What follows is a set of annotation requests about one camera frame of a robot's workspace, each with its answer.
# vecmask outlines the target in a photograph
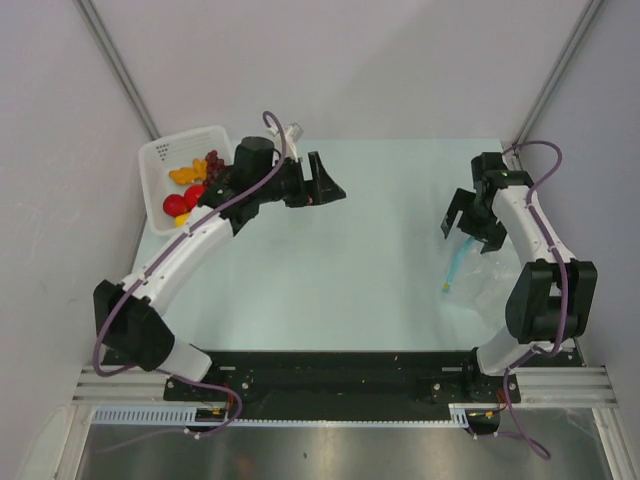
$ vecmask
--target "blue tube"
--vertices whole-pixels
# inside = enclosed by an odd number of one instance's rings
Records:
[[[460,265],[462,264],[464,257],[466,257],[467,253],[469,253],[469,250],[471,249],[471,245],[473,245],[474,240],[475,239],[473,237],[467,238],[465,242],[462,244],[462,246],[460,247],[460,250],[458,250],[458,253],[456,253],[456,256],[453,257],[453,262],[451,262],[451,268],[449,269],[449,275],[447,275],[447,281],[444,282],[444,285],[442,286],[443,292],[448,292],[449,289],[451,288],[453,279],[455,278],[456,273],[458,273],[458,269],[460,268]]]

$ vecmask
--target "cable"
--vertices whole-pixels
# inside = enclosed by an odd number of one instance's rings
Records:
[[[211,212],[209,212],[208,214],[203,216],[200,220],[195,222],[193,225],[191,225],[190,228],[189,228],[189,234],[181,233],[178,237],[176,237],[176,239],[173,242],[171,242],[171,244],[160,255],[158,255],[158,258],[143,272],[143,277],[145,279],[148,278],[149,275],[153,274],[153,272],[155,270],[157,270],[158,267],[160,267],[160,265],[162,265],[164,263],[164,261],[176,250],[176,248],[178,248],[178,246],[180,246],[180,244],[184,240],[189,238],[189,236],[191,234],[193,234],[198,228],[200,228],[204,223],[206,223],[208,220],[210,220],[211,218],[213,218],[216,215],[218,215],[220,212],[222,212],[226,208],[229,208],[230,206],[232,206],[232,205],[244,200],[249,195],[253,194],[256,190],[258,190],[259,188],[264,186],[264,184],[266,184],[269,180],[271,180],[278,173],[278,171],[280,171],[280,168],[282,168],[282,165],[284,164],[284,161],[285,161],[286,156],[287,156],[287,140],[286,140],[286,137],[285,137],[284,128],[282,127],[282,124],[280,123],[278,118],[273,113],[271,113],[270,111],[264,111],[262,113],[262,120],[264,121],[265,125],[267,127],[269,127],[269,128],[272,127],[271,121],[273,121],[273,123],[275,124],[276,128],[278,129],[278,133],[280,135],[280,140],[281,140],[281,143],[282,143],[282,153],[280,154],[280,152],[278,152],[279,153],[279,158],[278,158],[278,161],[276,162],[276,164],[274,165],[274,167],[271,169],[271,171],[269,171],[269,173],[267,173],[255,185],[253,185],[252,187],[248,188],[247,190],[242,192],[240,195],[238,195],[238,196],[232,198],[231,200],[223,203],[219,207],[215,208],[214,210],[212,210]],[[118,313],[122,309],[123,305],[133,295],[133,293],[138,288],[140,288],[140,286],[143,283],[144,283],[144,281],[142,279],[136,280],[131,285],[131,287],[129,287],[127,290],[125,290],[124,295],[122,295],[120,300],[118,300],[116,305],[109,312],[109,315],[107,315],[106,320],[102,324],[102,328],[100,328],[100,331],[98,332],[98,336],[96,338],[96,343],[95,343],[95,345],[93,347],[93,369],[95,370],[96,374],[98,376],[100,376],[100,377],[113,377],[113,376],[118,375],[119,373],[125,372],[125,371],[127,371],[127,370],[129,370],[129,369],[131,369],[131,368],[133,368],[135,366],[135,364],[127,364],[127,365],[124,365],[124,366],[122,366],[120,368],[117,368],[116,370],[112,370],[112,371],[103,370],[102,367],[100,366],[100,345],[102,345],[102,342],[104,341],[104,337],[107,335],[107,332],[109,331],[109,327],[111,326],[111,324],[115,320],[116,316],[118,315]],[[181,381],[183,383],[187,383],[189,385],[192,385],[194,387],[206,388],[206,389],[209,389],[209,390],[216,390],[216,391],[219,391],[219,392],[227,393],[227,395],[232,395],[237,400],[238,406],[236,408],[235,413],[231,417],[229,417],[227,420],[225,420],[223,423],[221,423],[217,428],[215,428],[214,430],[212,430],[210,432],[196,434],[196,438],[208,437],[210,435],[213,435],[214,433],[217,433],[220,430],[225,429],[231,422],[233,422],[234,420],[236,420],[240,416],[240,413],[242,412],[242,399],[240,398],[240,396],[235,391],[231,390],[230,388],[222,387],[222,386],[219,386],[219,385],[208,384],[208,383],[194,382],[194,381],[189,380],[187,378],[181,377],[179,375],[173,375],[170,372],[165,372],[163,370],[157,370],[157,371],[160,372],[160,373],[163,373],[165,375],[172,375],[175,379],[177,379],[177,380],[179,380],[179,381]],[[112,447],[108,447],[108,448],[102,449],[102,450],[100,450],[100,452],[101,453],[111,452],[111,451],[114,451],[114,450],[119,449],[121,447],[137,443],[138,441],[145,440],[145,439],[154,437],[156,435],[169,433],[169,432],[176,433],[176,432],[178,432],[178,430],[176,430],[176,429],[159,430],[157,432],[152,432],[150,434],[142,435],[141,437],[137,437],[137,438],[134,438],[132,440],[128,440],[126,442],[120,443],[118,445],[114,445]]]
[[[530,360],[536,355],[553,357],[558,354],[558,352],[560,351],[562,342],[564,341],[564,334],[565,334],[565,329],[567,325],[567,311],[569,306],[569,280],[567,275],[567,268],[564,264],[564,260],[562,259],[562,256],[560,255],[560,252],[558,251],[558,246],[553,241],[551,232],[549,232],[546,225],[542,221],[542,218],[536,211],[534,205],[531,203],[533,199],[533,194],[536,192],[536,190],[538,190],[538,188],[540,188],[540,186],[544,182],[546,182],[549,179],[549,177],[551,177],[551,175],[553,175],[560,167],[560,164],[562,163],[562,150],[560,150],[560,147],[558,147],[558,145],[556,145],[555,143],[547,142],[544,140],[532,140],[529,142],[513,145],[510,148],[506,149],[504,152],[502,152],[502,154],[504,155],[512,150],[520,149],[522,147],[526,147],[529,145],[545,145],[547,147],[553,148],[557,154],[557,160],[555,165],[546,174],[544,174],[540,180],[538,180],[536,183],[533,184],[533,186],[527,192],[526,200],[527,200],[527,208],[529,209],[529,212],[531,213],[533,220],[536,222],[536,225],[540,229],[540,232],[542,232],[542,236],[547,242],[549,251],[553,255],[553,258],[558,264],[558,269],[560,270],[560,283],[561,283],[560,288],[562,291],[562,296],[560,301],[560,322],[558,323],[558,330],[556,332],[556,338],[551,351],[546,352],[545,350],[537,346],[534,346],[531,348],[531,350],[528,350],[524,355],[522,355],[522,357],[520,357],[511,365],[509,365],[505,370],[504,375],[502,377],[502,391],[504,394],[505,403],[507,404],[507,408],[509,410],[509,414],[513,419],[514,425],[518,429],[518,432],[501,432],[492,436],[522,439],[525,442],[527,442],[531,450],[533,450],[533,452],[536,455],[538,455],[543,460],[549,461],[551,460],[551,452],[540,442],[538,442],[537,440],[534,440],[529,436],[527,431],[524,429],[524,426],[522,425],[522,423],[520,423],[520,420],[516,415],[515,410],[513,409],[513,403],[511,402],[511,397],[509,396],[509,375],[511,373],[513,373],[518,367],[524,365],[528,360]]]
[[[498,413],[504,412],[507,409],[507,402],[504,398],[504,393],[502,393],[502,390],[498,390],[498,407],[500,407],[500,410],[498,410]]]

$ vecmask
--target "black mounting base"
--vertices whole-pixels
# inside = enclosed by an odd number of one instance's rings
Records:
[[[448,420],[450,403],[497,403],[502,377],[478,372],[471,352],[208,352],[206,383],[228,385],[242,418],[297,421]],[[534,359],[535,366],[541,364]],[[580,366],[579,355],[554,366]],[[167,382],[166,401],[225,402],[223,393]],[[516,388],[510,391],[520,402]]]

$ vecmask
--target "metal floor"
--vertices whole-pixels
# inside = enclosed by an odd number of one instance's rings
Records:
[[[78,480],[611,479],[589,410],[520,412],[553,454],[524,442],[473,441],[459,429],[236,427],[195,441],[167,434],[109,454],[94,453],[151,431],[91,428]],[[512,423],[503,419],[502,430]]]

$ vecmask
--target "toy fruit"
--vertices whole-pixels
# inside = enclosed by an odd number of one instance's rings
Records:
[[[182,167],[178,170],[171,170],[169,177],[178,185],[190,185],[196,180],[206,180],[207,162],[194,158],[193,167]]]
[[[182,195],[178,195],[177,193],[172,193],[164,199],[162,209],[164,210],[164,213],[172,217],[177,217],[178,215],[182,215],[189,211],[189,207],[187,207],[187,203],[184,201],[184,198]]]
[[[187,188],[187,191],[184,192],[184,201],[189,210],[198,204],[198,199],[206,189],[207,188],[204,185],[191,185]]]
[[[173,224],[176,226],[176,228],[181,227],[185,223],[187,223],[187,220],[189,220],[189,215],[191,215],[191,212],[183,213],[182,215],[178,215],[176,218],[174,218]]]
[[[203,185],[208,187],[209,185],[216,183],[216,180],[218,179],[220,174],[225,170],[225,168],[227,168],[227,166],[224,164],[223,159],[218,158],[217,150],[211,150],[209,153],[207,153],[207,156],[205,157],[205,162],[207,164],[207,167],[206,167],[207,175],[204,182],[202,183]]]

